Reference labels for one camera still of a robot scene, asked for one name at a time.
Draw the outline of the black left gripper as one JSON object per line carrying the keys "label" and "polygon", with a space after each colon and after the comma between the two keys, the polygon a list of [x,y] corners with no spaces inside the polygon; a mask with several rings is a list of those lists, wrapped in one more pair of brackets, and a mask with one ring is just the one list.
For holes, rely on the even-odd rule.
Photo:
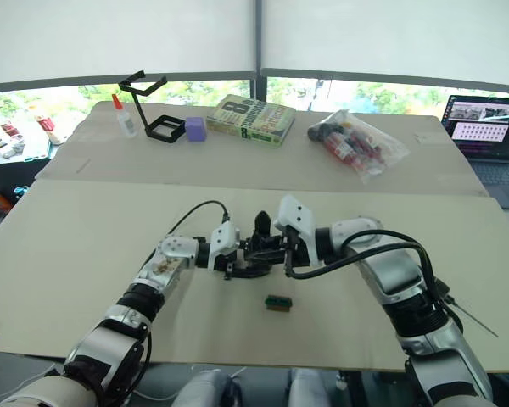
{"label": "black left gripper", "polygon": [[230,281],[233,278],[254,279],[267,276],[271,272],[270,265],[241,266],[238,263],[238,253],[243,251],[244,255],[255,255],[263,250],[263,242],[258,237],[240,239],[238,243],[231,243],[226,246],[227,253],[226,269],[224,279]]}

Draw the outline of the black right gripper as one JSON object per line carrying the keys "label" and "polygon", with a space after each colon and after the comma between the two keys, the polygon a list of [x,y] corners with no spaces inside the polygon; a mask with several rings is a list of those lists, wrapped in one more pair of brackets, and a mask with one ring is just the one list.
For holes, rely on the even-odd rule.
{"label": "black right gripper", "polygon": [[285,232],[272,237],[274,248],[264,250],[244,250],[243,258],[251,264],[279,265],[284,263],[286,276],[294,275],[294,268],[310,264],[305,242],[292,226],[286,226]]}

